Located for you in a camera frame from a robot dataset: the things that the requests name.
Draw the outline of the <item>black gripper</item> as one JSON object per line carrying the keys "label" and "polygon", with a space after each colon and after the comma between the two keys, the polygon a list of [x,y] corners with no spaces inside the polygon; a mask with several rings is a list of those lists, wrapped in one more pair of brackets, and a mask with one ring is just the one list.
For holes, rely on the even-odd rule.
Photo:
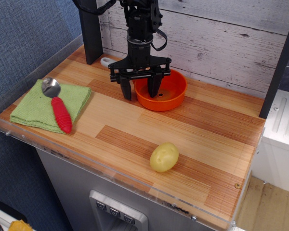
{"label": "black gripper", "polygon": [[108,65],[110,81],[120,83],[124,98],[130,101],[129,80],[148,78],[148,92],[150,97],[154,98],[158,94],[163,77],[171,74],[170,63],[170,58],[152,56],[150,43],[139,44],[128,41],[128,55]]}

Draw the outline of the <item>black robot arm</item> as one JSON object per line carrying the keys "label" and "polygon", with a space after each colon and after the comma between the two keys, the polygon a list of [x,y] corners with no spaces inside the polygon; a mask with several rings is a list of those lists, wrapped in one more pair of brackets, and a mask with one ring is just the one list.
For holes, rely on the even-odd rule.
{"label": "black robot arm", "polygon": [[130,100],[130,81],[146,78],[148,93],[153,98],[158,94],[162,79],[171,73],[171,58],[151,55],[151,48],[161,51],[167,45],[166,42],[160,48],[153,45],[154,33],[167,39],[166,34],[159,30],[163,15],[157,0],[121,0],[120,4],[128,27],[128,55],[108,65],[110,80],[120,84],[124,98]]}

